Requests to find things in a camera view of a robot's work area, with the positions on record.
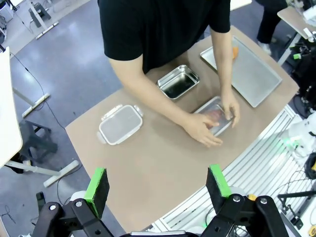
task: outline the leg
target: leg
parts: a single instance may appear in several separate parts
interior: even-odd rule
[[[272,35],[280,20],[277,11],[271,11],[265,7],[257,40],[261,43],[271,43]]]

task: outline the bolt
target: bolt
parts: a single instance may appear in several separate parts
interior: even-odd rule
[[[239,201],[240,201],[240,197],[239,197],[239,196],[234,196],[234,197],[233,197],[233,200],[234,200],[235,202],[239,202]]]
[[[262,204],[267,204],[267,203],[268,203],[268,201],[267,201],[266,198],[262,198],[262,199],[260,200],[260,202],[261,202]]]
[[[82,202],[81,201],[77,201],[76,202],[76,207],[81,207],[82,206]]]

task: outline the metal tray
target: metal tray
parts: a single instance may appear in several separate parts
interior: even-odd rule
[[[214,134],[215,137],[220,135],[229,125],[232,123],[232,119],[227,120],[225,118],[225,113],[222,106],[221,97],[216,96],[207,103],[205,103],[202,107],[200,107],[198,110],[196,110],[195,114],[205,114],[207,112],[213,111],[213,110],[220,110],[222,112],[218,123],[219,126],[210,128],[210,131]]]
[[[236,37],[233,37],[233,46],[239,48],[239,53],[233,64],[232,85],[256,108],[281,83],[282,78]],[[200,56],[217,69],[213,47],[203,51]]]
[[[175,100],[198,83],[198,75],[187,65],[181,65],[159,79],[157,86],[169,99]]]

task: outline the forearm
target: forearm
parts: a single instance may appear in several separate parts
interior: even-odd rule
[[[227,90],[232,87],[233,72],[233,44],[231,33],[212,33],[214,57],[221,89]]]
[[[145,75],[122,82],[124,87],[154,111],[181,125],[187,112],[170,101]]]

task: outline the gray plastic stool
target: gray plastic stool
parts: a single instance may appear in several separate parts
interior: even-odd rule
[[[41,17],[43,21],[49,20],[51,18],[51,16],[47,13],[47,11],[39,2],[34,5],[34,8],[35,8],[35,11],[39,13],[39,16]],[[40,22],[38,21],[38,19],[36,18],[36,16],[34,15],[34,13],[32,12],[30,8],[29,8],[29,13],[31,15],[31,18],[35,22],[37,28],[41,27]]]
[[[41,126],[39,124],[23,120],[19,123],[20,131],[22,135],[23,145],[20,150],[20,154],[27,159],[42,163],[42,159],[48,153],[56,153],[57,144],[53,143],[50,137],[51,129]],[[38,136],[37,133],[43,131],[43,136]],[[37,159],[33,158],[30,148],[33,147],[36,150],[44,150],[43,154]]]

